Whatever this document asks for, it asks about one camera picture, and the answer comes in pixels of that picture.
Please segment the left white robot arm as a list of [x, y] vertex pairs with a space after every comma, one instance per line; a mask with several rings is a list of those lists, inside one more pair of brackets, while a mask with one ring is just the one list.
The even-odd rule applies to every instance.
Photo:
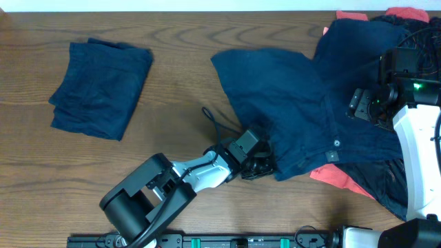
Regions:
[[215, 145], [202, 157], [169, 161], [162, 153], [148, 158], [99, 203], [128, 247], [146, 247], [193, 201], [198, 192], [241, 176], [252, 180], [274, 170], [270, 146], [246, 148], [233, 142]]

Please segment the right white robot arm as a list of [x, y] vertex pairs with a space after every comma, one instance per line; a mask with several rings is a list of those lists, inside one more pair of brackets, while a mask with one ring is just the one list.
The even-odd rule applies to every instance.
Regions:
[[398, 77], [356, 89], [347, 114], [398, 135], [407, 180], [407, 220], [440, 215], [440, 82]]

